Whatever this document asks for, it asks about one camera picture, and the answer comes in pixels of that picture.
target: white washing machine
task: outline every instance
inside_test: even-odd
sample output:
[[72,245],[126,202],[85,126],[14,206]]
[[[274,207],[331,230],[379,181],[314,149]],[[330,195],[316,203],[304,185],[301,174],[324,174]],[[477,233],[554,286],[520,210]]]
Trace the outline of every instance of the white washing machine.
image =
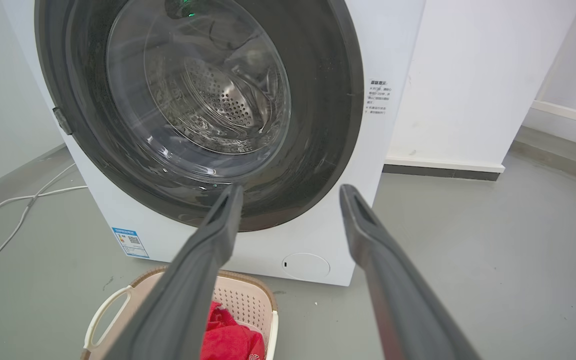
[[238,183],[224,269],[350,284],[339,185],[375,197],[424,0],[3,3],[117,251],[171,261]]

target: floor stain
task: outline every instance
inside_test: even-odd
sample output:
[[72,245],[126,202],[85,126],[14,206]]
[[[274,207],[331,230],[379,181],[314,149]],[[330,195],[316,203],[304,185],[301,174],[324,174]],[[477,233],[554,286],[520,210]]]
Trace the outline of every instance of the floor stain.
[[108,280],[108,282],[105,283],[105,285],[103,285],[103,289],[101,289],[101,291],[105,292],[106,291],[106,287],[108,286],[108,284],[112,283],[113,280],[115,280],[114,276],[110,276],[110,280]]

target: washing machine door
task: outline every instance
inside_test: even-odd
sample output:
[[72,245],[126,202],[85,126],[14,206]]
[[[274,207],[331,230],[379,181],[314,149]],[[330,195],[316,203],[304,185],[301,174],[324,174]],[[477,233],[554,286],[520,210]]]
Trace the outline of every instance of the washing machine door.
[[198,226],[228,185],[240,231],[286,223],[334,186],[362,118],[345,2],[36,2],[55,115],[115,185]]

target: laundry basket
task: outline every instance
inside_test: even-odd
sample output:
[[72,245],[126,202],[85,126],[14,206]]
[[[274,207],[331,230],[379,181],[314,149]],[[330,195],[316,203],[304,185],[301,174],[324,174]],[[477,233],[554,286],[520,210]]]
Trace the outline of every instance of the laundry basket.
[[[87,328],[81,360],[104,358],[121,330],[130,322],[164,271],[166,271],[166,266],[146,272],[130,285],[117,290],[101,304]],[[93,336],[104,312],[123,294],[127,294],[127,297],[119,312],[103,331],[99,340],[93,342]],[[263,282],[240,273],[219,271],[212,292],[212,300],[224,305],[237,323],[261,333],[265,346],[265,358],[273,360],[277,344],[279,315],[275,297]]]

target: red clothing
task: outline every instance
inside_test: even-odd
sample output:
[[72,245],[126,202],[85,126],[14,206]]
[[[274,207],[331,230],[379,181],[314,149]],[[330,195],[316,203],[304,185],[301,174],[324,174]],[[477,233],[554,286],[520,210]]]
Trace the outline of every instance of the red clothing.
[[239,325],[233,315],[213,301],[201,346],[201,360],[264,360],[261,333]]

